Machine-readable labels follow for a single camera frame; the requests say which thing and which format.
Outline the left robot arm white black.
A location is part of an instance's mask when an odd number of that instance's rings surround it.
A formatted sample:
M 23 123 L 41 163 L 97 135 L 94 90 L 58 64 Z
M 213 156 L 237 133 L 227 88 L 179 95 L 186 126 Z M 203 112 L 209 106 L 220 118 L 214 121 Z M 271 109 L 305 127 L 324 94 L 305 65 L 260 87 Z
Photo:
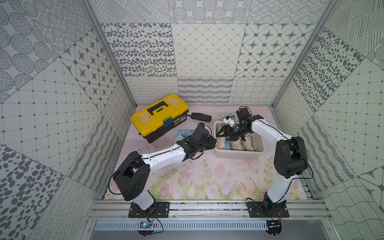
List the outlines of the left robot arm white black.
M 140 155 L 131 152 L 117 170 L 112 174 L 125 201 L 133 201 L 142 211 L 152 212 L 156 199 L 146 189 L 150 174 L 167 166 L 186 160 L 195 160 L 196 154 L 214 149 L 217 140 L 211 135 L 211 129 L 199 124 L 190 136 L 178 141 L 173 146 L 150 154 Z

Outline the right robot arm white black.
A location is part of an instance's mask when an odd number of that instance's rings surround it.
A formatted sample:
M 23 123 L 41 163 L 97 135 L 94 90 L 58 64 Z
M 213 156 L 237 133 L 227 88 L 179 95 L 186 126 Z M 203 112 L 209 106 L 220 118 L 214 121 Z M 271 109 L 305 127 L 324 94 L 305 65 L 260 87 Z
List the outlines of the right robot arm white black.
M 217 136 L 237 141 L 245 140 L 247 134 L 256 133 L 276 147 L 274 168 L 277 173 L 272 186 L 264 195 L 263 207 L 268 210 L 283 208 L 293 181 L 300 179 L 303 171 L 309 168 L 304 140 L 279 131 L 262 116 L 252 115 L 248 107 L 240 107 L 236 114 L 237 122 L 230 115 L 223 118 L 225 125 Z

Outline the beige umbrella black stripes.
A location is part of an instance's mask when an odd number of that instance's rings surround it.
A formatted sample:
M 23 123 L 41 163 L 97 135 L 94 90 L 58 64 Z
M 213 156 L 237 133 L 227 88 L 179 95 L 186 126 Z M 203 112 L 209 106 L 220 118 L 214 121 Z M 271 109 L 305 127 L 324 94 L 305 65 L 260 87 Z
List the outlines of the beige umbrella black stripes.
M 220 123 L 220 125 L 217 128 L 217 134 L 216 134 L 216 139 L 217 139 L 217 145 L 216 147 L 220 150 L 226 150 L 226 138 L 225 137 L 219 137 L 219 131 L 222 129 L 223 126 L 226 124 L 224 122 Z

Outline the white plastic storage box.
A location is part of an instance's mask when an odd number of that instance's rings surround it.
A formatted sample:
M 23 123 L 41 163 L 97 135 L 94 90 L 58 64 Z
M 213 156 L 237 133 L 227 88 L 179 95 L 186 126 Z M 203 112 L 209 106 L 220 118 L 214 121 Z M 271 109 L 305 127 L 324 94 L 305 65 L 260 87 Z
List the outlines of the white plastic storage box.
M 217 158 L 252 160 L 263 155 L 266 152 L 264 142 L 259 134 L 251 133 L 245 135 L 245 141 L 239 138 L 237 141 L 218 140 L 214 150 Z

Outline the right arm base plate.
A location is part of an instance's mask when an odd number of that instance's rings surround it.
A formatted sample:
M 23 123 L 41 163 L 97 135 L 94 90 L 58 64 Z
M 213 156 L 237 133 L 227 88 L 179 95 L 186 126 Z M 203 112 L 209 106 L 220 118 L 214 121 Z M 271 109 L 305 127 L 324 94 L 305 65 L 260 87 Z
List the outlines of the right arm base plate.
M 287 201 L 277 204 L 265 204 L 263 202 L 246 202 L 250 218 L 289 218 L 290 214 Z

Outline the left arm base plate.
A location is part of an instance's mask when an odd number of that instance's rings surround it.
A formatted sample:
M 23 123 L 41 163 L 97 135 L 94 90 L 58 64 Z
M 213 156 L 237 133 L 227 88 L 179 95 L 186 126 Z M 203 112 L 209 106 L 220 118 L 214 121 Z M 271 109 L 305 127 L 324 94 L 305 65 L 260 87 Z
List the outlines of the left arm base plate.
M 155 202 L 147 210 L 142 210 L 138 204 L 132 203 L 129 218 L 168 218 L 170 202 Z

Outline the sky blue long umbrella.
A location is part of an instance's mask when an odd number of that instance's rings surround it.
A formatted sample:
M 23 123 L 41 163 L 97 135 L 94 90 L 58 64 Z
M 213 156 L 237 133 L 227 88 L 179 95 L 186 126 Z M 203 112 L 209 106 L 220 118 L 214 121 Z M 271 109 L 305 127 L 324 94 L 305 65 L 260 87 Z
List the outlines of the sky blue long umbrella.
M 226 150 L 231 150 L 232 149 L 232 142 L 229 140 L 226 140 Z

